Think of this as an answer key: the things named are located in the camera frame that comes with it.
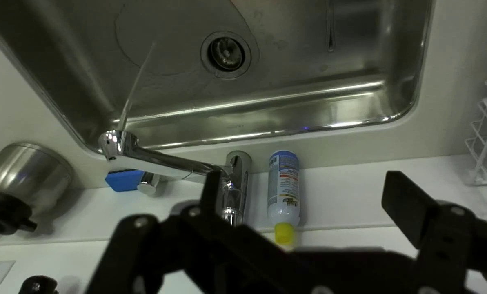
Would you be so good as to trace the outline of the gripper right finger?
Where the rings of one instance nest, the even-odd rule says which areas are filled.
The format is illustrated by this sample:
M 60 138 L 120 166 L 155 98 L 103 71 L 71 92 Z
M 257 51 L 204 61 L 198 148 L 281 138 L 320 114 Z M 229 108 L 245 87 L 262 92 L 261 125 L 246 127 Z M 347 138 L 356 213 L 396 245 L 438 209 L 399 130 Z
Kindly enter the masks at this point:
M 487 282 L 487 221 L 457 203 L 436 200 L 401 171 L 387 171 L 382 208 L 418 251 L 411 294 L 469 294 L 469 270 Z

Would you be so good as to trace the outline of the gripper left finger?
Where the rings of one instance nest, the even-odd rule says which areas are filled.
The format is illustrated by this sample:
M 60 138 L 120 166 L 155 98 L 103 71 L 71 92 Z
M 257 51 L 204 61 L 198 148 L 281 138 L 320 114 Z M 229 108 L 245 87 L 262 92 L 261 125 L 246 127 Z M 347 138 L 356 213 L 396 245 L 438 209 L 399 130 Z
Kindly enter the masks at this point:
M 206 294 L 291 294 L 271 267 L 285 253 L 245 226 L 216 212 L 221 171 L 208 173 L 200 201 L 159 221 L 150 214 L 122 219 L 85 294 L 158 294 L 177 271 Z

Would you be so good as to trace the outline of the chrome tap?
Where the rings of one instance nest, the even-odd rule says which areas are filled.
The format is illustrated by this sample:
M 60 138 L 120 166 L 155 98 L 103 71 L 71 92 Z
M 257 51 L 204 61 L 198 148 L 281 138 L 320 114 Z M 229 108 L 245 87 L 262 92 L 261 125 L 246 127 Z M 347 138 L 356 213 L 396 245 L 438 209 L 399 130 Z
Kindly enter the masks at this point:
M 145 149 L 139 145 L 137 136 L 120 130 L 101 134 L 98 145 L 111 165 L 137 169 L 167 179 L 204 183 L 208 173 L 221 172 L 222 183 L 217 190 L 221 196 L 216 204 L 216 212 L 232 226 L 243 224 L 251 169 L 249 154 L 232 151 L 227 154 L 225 165 L 213 165 Z

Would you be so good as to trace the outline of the small chrome sink fitting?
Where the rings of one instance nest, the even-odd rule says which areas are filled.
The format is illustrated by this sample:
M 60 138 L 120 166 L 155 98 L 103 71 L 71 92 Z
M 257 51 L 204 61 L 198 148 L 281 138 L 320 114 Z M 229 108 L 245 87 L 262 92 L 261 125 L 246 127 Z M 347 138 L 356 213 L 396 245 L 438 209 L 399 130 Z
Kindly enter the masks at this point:
M 157 192 L 157 185 L 160 181 L 160 175 L 144 172 L 137 184 L 137 190 L 144 195 L 154 196 Z

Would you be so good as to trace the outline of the blue sponge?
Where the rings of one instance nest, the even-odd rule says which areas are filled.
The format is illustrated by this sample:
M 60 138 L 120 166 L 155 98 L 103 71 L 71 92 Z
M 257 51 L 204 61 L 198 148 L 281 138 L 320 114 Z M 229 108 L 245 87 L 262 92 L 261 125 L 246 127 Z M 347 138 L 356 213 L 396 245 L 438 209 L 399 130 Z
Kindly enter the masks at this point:
M 107 185 L 115 192 L 127 192 L 137 190 L 144 171 L 126 169 L 109 172 L 105 177 Z

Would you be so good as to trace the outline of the black round knob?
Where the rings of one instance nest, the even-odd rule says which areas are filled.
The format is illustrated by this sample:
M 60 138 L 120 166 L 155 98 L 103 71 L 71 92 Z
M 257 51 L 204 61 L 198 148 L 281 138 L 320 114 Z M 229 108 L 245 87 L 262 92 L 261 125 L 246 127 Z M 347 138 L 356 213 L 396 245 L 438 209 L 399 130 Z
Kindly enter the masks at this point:
M 23 281 L 18 294 L 59 294 L 57 287 L 57 280 L 49 276 L 31 276 Z

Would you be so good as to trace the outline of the stainless steel kettle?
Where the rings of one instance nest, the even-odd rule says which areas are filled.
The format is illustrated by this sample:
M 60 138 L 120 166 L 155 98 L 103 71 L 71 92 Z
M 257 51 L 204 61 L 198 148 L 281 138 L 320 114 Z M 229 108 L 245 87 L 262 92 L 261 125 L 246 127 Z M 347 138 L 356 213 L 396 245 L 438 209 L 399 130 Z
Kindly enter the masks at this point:
M 69 162 L 55 151 L 14 142 L 0 151 L 0 235 L 34 232 L 36 218 L 53 209 L 74 176 Z

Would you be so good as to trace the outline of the white bottle with yellow cap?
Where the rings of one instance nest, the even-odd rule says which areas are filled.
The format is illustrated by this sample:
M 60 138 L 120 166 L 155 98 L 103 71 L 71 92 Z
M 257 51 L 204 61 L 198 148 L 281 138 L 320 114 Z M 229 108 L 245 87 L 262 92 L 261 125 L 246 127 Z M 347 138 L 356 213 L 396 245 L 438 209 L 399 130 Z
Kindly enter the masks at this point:
M 275 243 L 292 247 L 301 217 L 299 160 L 285 149 L 269 158 L 267 217 L 274 229 Z

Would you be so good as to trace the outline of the stainless steel sink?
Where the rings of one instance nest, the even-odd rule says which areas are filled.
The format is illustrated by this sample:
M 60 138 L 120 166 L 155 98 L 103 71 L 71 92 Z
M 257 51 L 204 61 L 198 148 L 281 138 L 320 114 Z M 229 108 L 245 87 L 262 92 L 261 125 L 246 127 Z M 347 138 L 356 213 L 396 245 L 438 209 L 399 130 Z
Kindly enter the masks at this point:
M 417 97 L 434 0 L 0 0 L 0 48 L 91 152 L 380 123 Z

